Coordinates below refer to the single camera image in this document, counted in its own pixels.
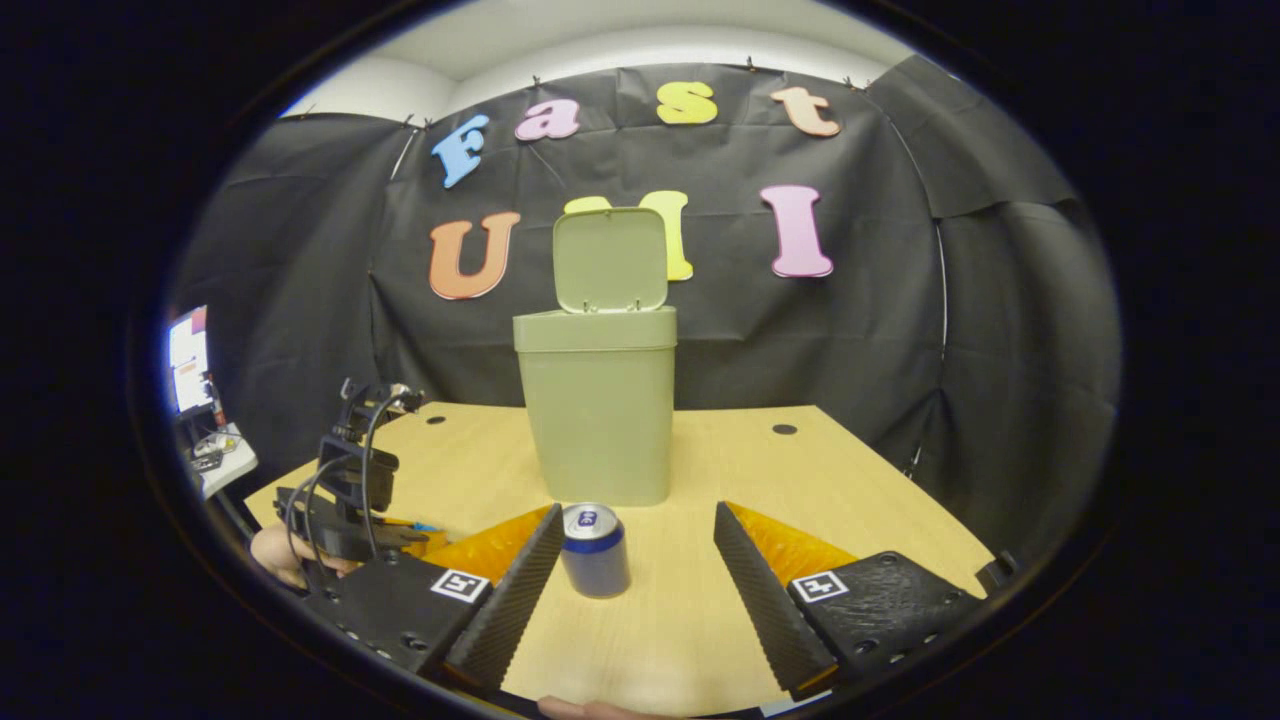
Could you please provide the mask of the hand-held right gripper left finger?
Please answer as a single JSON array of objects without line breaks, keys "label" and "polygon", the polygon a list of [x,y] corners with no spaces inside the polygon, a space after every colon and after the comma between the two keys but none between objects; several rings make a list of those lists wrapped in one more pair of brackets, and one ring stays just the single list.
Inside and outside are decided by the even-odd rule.
[{"label": "hand-held right gripper left finger", "polygon": [[319,582],[303,606],[385,665],[470,693],[500,688],[564,543],[563,507],[529,514],[498,580],[399,551]]}]

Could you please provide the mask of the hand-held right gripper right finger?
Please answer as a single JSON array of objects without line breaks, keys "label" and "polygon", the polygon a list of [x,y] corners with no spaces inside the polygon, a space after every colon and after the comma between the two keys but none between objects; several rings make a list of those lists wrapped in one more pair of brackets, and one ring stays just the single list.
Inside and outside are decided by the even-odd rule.
[{"label": "hand-held right gripper right finger", "polygon": [[980,603],[902,553],[855,559],[740,503],[717,503],[713,538],[765,661],[792,700],[886,674]]}]

